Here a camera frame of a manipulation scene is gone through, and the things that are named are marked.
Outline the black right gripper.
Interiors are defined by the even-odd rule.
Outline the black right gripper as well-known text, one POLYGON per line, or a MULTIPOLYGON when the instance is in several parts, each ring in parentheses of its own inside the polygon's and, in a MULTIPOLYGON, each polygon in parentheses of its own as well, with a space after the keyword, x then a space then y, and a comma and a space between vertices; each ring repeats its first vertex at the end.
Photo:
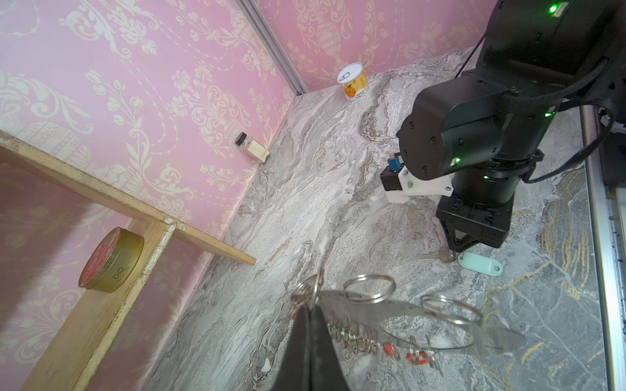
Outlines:
POLYGON ((509 232, 514 197, 502 206, 487 208, 466 203, 456 195, 442 196, 435 216, 453 252, 465 252, 477 244, 499 249, 509 232))

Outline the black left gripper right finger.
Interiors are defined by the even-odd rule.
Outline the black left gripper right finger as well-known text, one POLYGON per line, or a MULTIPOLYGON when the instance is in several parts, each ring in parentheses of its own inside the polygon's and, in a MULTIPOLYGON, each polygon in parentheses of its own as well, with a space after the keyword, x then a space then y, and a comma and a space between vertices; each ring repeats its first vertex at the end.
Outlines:
POLYGON ((319 306, 311 313, 311 390, 350 390, 319 306))

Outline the red gold round tin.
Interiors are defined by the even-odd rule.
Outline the red gold round tin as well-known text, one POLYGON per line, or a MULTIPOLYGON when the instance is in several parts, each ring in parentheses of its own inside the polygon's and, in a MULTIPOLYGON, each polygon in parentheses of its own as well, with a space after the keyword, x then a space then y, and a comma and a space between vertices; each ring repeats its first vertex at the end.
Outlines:
POLYGON ((78 287, 113 293, 122 286, 137 265, 144 238, 116 227, 96 246, 78 280, 78 287))

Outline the orange fruit can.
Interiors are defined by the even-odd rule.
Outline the orange fruit can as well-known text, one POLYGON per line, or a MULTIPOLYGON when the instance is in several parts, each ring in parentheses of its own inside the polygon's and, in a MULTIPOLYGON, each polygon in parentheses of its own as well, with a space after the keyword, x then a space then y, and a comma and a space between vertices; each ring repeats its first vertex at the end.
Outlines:
POLYGON ((342 86, 344 96, 349 101, 361 99, 368 92, 368 78, 360 62, 347 65, 337 76, 337 83, 342 86))

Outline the spice jar black lid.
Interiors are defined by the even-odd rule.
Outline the spice jar black lid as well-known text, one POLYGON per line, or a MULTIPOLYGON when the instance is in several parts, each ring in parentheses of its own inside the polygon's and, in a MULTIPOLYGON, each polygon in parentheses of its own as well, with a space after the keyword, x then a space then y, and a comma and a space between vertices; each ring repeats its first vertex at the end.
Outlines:
POLYGON ((245 132, 239 133, 236 137, 235 145, 259 164, 265 164, 270 156, 267 148, 245 132))

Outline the wooden two-tier shelf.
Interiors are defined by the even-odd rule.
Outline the wooden two-tier shelf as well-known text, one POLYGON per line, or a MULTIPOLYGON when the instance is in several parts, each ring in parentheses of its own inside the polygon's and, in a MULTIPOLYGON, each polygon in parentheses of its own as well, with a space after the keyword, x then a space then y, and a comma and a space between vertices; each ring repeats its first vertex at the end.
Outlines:
POLYGON ((55 335, 24 390, 84 390, 172 239, 220 257, 253 265, 254 257, 143 203, 68 163, 1 134, 1 160, 130 218, 113 229, 79 278, 86 291, 55 335))

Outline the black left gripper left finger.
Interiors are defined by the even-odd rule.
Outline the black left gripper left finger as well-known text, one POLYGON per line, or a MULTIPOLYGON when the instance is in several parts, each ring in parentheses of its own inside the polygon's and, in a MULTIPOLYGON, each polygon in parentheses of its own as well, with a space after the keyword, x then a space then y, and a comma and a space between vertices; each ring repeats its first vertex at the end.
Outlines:
POLYGON ((271 391, 307 391, 311 389, 310 311, 300 307, 295 314, 285 354, 271 391))

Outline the mint green key tag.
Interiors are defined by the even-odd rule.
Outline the mint green key tag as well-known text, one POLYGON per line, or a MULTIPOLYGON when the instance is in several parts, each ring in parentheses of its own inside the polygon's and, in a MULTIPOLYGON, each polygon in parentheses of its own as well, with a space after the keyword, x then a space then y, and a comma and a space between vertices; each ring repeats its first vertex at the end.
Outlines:
POLYGON ((457 262, 466 270, 490 277, 498 277, 502 275, 504 270, 503 265, 497 260, 475 253, 460 253, 457 257, 457 262))

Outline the aluminium corner post right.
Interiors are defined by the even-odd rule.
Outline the aluminium corner post right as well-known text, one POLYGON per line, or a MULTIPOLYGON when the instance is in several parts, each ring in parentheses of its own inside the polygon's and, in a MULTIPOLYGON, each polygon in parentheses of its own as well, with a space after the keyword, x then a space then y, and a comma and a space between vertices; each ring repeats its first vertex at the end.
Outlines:
POLYGON ((270 57, 272 57, 272 60, 280 70, 280 73, 285 78, 285 81, 287 81, 293 93, 295 93, 296 96, 307 94, 309 92, 308 88, 298 75, 296 68, 292 65, 290 58, 280 44, 277 36, 272 31, 271 26, 263 17, 256 3, 251 0, 236 0, 236 2, 246 19, 252 25, 259 40, 264 47, 266 47, 270 57))

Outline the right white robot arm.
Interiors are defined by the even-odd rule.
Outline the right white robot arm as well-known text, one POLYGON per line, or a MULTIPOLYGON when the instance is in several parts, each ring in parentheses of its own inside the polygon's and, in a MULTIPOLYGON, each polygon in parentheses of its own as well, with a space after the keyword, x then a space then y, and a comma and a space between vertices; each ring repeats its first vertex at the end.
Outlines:
POLYGON ((452 179, 436 210, 451 251, 502 246, 554 116, 591 106, 616 122, 624 75, 624 2, 497 3, 476 67, 421 91, 397 132, 410 174, 452 179))

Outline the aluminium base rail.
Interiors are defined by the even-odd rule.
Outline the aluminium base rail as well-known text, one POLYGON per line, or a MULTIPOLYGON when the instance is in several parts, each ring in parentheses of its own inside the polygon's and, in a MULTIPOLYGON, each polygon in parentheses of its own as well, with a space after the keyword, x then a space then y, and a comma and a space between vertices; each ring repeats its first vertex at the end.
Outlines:
POLYGON ((599 150, 585 161, 609 390, 625 389, 625 189, 608 187, 599 150))

